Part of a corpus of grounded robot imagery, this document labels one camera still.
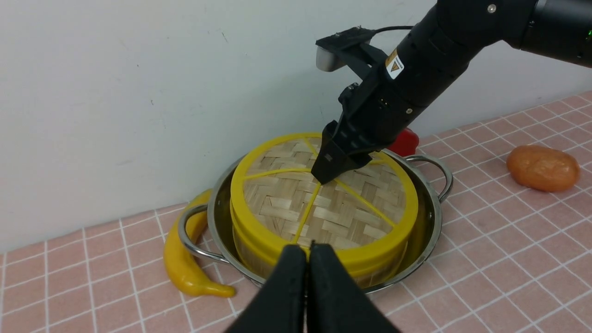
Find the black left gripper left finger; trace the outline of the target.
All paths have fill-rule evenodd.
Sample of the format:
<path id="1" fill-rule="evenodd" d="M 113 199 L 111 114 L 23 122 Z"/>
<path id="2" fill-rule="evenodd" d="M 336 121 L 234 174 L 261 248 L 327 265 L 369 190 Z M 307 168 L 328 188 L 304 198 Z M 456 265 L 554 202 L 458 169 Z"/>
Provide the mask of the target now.
<path id="1" fill-rule="evenodd" d="M 302 333 L 307 259 L 298 245 L 287 245 L 272 274 L 227 333 Z"/>

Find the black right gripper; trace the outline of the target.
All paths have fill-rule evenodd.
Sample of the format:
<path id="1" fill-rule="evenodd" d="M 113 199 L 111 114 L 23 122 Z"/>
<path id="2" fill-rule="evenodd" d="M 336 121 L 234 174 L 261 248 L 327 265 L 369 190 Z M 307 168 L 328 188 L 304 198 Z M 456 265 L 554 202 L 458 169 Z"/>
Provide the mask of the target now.
<path id="1" fill-rule="evenodd" d="M 323 130 L 312 174 L 327 184 L 370 162 L 370 153 L 389 147 L 437 99 L 469 62 L 491 42 L 486 5 L 435 5 L 408 30 L 383 64 L 343 89 L 339 120 Z"/>

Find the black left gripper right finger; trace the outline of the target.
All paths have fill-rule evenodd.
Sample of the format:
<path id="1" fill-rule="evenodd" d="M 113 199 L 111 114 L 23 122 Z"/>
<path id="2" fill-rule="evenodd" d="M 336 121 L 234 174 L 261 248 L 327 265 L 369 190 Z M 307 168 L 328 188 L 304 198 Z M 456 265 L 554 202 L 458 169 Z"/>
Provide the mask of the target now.
<path id="1" fill-rule="evenodd" d="M 329 244 L 313 243 L 308 260 L 309 333 L 399 333 L 353 281 Z"/>

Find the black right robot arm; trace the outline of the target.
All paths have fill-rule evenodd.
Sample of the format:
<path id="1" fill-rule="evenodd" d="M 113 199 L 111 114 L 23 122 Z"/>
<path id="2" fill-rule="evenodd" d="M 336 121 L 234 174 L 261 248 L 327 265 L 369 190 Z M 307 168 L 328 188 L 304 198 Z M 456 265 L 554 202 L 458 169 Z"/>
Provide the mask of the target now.
<path id="1" fill-rule="evenodd" d="M 322 133 L 312 175 L 327 184 L 366 166 L 468 68 L 484 48 L 511 47 L 591 67 L 589 0 L 438 0 L 386 54 L 370 45 L 382 28 L 353 27 L 319 39 L 316 65 L 351 69 L 360 84 L 339 95 L 342 114 Z"/>

